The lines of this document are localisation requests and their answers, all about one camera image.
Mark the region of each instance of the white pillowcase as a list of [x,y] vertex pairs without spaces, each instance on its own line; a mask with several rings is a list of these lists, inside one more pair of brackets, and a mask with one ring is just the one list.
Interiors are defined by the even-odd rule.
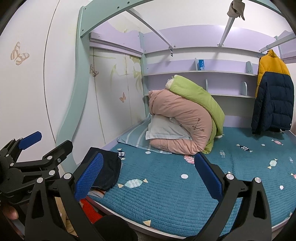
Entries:
[[187,139],[192,140],[190,133],[175,118],[153,115],[146,132],[148,139]]

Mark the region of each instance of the puffer jacket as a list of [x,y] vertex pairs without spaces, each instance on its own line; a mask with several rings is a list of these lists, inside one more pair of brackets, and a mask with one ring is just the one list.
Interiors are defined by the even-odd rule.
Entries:
[[294,85],[285,63],[273,50],[259,60],[256,100],[252,117],[253,134],[291,128]]

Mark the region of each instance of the folded comforter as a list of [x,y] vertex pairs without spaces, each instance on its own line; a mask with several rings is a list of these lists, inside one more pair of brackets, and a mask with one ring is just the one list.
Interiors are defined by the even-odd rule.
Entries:
[[152,115],[174,117],[192,137],[192,140],[151,139],[152,146],[185,155],[211,151],[206,146],[212,133],[212,117],[201,105],[163,89],[149,92],[149,111]]
[[201,105],[210,113],[212,117],[213,129],[209,143],[207,144],[204,152],[209,153],[213,148],[215,136],[221,136],[223,134],[225,115],[221,107],[214,100],[210,93],[183,76],[175,75],[167,82],[165,87],[173,93]]

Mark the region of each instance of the striped pillow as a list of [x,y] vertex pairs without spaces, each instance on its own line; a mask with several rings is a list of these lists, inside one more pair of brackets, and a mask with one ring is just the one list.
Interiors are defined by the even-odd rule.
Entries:
[[138,147],[148,151],[154,151],[162,154],[172,154],[171,152],[159,150],[150,145],[150,141],[146,140],[146,131],[148,130],[148,125],[151,121],[151,115],[141,121],[137,126],[117,138],[120,143],[128,144],[134,147]]

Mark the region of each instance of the quilted bed cover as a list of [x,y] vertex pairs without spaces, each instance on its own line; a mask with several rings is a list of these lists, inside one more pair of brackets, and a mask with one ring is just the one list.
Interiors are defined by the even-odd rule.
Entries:
[[[238,179],[260,177],[270,205],[272,225],[296,207],[295,145],[285,133],[253,136],[251,129],[224,127],[206,157]],[[112,150],[126,152],[118,183],[100,198],[103,206],[139,224],[187,237],[197,234],[217,205],[196,171],[193,158],[165,155],[123,143]],[[239,210],[237,200],[223,234],[230,231]]]

